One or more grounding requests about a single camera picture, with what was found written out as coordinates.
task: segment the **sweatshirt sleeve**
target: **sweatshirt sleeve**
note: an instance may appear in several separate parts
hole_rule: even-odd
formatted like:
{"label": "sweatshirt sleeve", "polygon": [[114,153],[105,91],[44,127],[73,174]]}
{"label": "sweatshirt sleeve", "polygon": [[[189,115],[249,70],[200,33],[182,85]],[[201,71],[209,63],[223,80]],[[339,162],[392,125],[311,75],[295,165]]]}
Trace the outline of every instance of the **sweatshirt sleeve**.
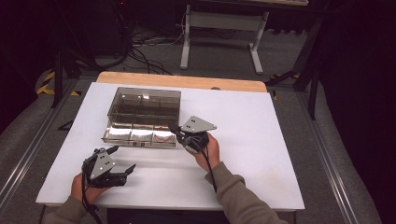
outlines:
{"label": "sweatshirt sleeve", "polygon": [[54,213],[46,216],[45,224],[77,224],[87,214],[81,201],[69,196],[66,202]]}
{"label": "sweatshirt sleeve", "polygon": [[[213,169],[213,175],[218,188],[216,197],[231,224],[287,224],[245,186],[242,176],[233,175],[223,162]],[[205,179],[213,184],[210,175],[206,175]]]}

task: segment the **white table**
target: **white table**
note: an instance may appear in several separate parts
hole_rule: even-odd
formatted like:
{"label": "white table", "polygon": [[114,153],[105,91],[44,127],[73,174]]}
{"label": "white table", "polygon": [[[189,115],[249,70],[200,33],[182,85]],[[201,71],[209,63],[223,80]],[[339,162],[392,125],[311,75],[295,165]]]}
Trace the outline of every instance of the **white table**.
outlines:
{"label": "white table", "polygon": [[[218,126],[220,158],[247,187],[278,211],[304,209],[290,156],[266,92],[213,91],[92,83],[73,127],[50,168],[36,202],[60,205],[70,194],[73,177],[95,148],[112,147],[101,140],[107,111],[117,87],[181,91],[180,124],[191,115]],[[221,210],[205,171],[181,145],[174,149],[120,147],[110,155],[112,173],[136,163],[124,187],[105,192],[97,201],[108,208]]]}

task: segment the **person's hand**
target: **person's hand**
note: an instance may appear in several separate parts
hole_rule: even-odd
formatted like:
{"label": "person's hand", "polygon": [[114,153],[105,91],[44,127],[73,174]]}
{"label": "person's hand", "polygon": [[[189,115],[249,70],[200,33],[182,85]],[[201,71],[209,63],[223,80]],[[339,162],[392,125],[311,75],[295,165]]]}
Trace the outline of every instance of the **person's hand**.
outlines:
{"label": "person's hand", "polygon": [[[209,137],[209,143],[207,147],[204,148],[204,152],[209,158],[209,163],[211,168],[215,168],[220,163],[220,151],[219,151],[219,143],[216,138],[214,138],[210,133],[207,134]],[[197,160],[198,165],[200,165],[204,170],[209,173],[209,167],[207,166],[205,157],[202,153],[191,153]]]}
{"label": "person's hand", "polygon": [[[80,201],[82,201],[82,188],[81,188],[81,182],[82,182],[82,174],[76,175],[73,179],[73,184],[72,184],[72,190],[70,195]],[[97,188],[88,188],[87,191],[85,192],[85,195],[87,196],[87,200],[89,204],[94,204],[96,199],[106,190],[109,188],[104,188],[104,189],[97,189]]]}

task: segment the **transparent box lid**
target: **transparent box lid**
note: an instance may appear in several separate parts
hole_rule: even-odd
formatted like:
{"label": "transparent box lid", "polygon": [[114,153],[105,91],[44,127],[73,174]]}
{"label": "transparent box lid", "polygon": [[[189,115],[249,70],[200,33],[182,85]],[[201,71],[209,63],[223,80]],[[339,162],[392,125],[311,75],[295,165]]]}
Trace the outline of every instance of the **transparent box lid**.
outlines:
{"label": "transparent box lid", "polygon": [[168,124],[178,124],[180,91],[118,88],[103,141],[129,147],[175,147]]}

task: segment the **person's arm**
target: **person's arm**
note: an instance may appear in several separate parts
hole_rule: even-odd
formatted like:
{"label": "person's arm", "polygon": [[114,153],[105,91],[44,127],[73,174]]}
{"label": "person's arm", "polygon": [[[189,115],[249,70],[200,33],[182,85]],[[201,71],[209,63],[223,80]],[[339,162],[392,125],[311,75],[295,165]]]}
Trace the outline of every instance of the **person's arm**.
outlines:
{"label": "person's arm", "polygon": [[[279,219],[267,203],[260,200],[255,193],[245,186],[240,175],[233,175],[219,159],[219,143],[209,134],[209,144],[205,150],[217,185],[217,199],[224,208],[224,214],[234,224],[266,223],[286,224]],[[207,172],[209,168],[202,154],[193,154],[198,164]],[[213,184],[210,174],[205,179]]]}
{"label": "person's arm", "polygon": [[[69,198],[54,213],[46,215],[44,220],[45,224],[77,224],[87,214],[87,210],[85,210],[82,205],[81,181],[81,174],[74,177]],[[106,190],[108,190],[108,188],[88,188],[85,194],[89,204],[94,204],[96,199]]]}

